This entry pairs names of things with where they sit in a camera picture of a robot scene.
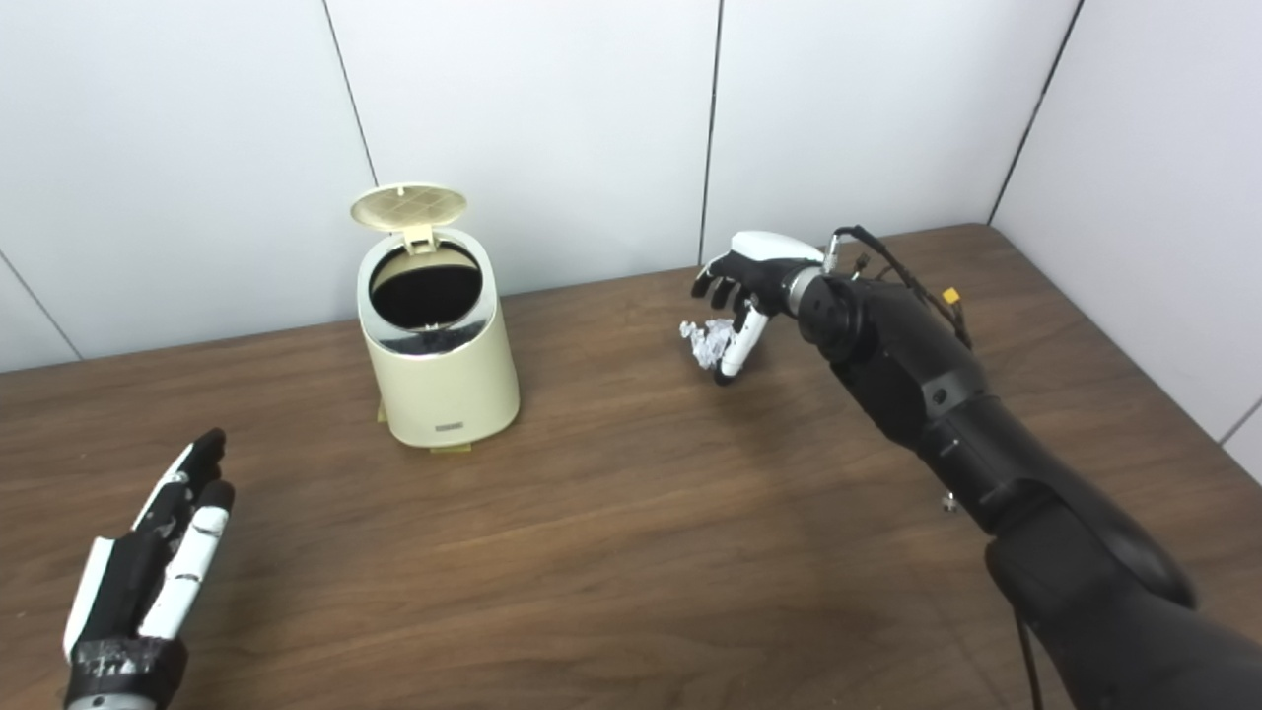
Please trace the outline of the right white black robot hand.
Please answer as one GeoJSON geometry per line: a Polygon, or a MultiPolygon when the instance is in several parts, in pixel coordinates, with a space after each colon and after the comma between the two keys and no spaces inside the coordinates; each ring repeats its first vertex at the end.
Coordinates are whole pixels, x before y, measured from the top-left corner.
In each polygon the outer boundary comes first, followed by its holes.
{"type": "Polygon", "coordinates": [[[734,311],[734,340],[714,367],[716,383],[734,382],[774,317],[795,314],[795,284],[819,277],[823,261],[824,252],[801,240],[771,231],[740,231],[729,250],[697,272],[690,296],[709,298],[714,310],[731,306],[734,311]]]}

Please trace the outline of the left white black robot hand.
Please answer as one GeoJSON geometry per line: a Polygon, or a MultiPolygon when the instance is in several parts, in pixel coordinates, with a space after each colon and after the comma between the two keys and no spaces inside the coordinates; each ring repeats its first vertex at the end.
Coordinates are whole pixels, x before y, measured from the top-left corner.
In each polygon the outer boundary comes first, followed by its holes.
{"type": "Polygon", "coordinates": [[[130,530],[92,540],[62,642],[66,709],[170,707],[189,660],[180,629],[233,513],[226,441],[221,428],[191,441],[130,530]]]}

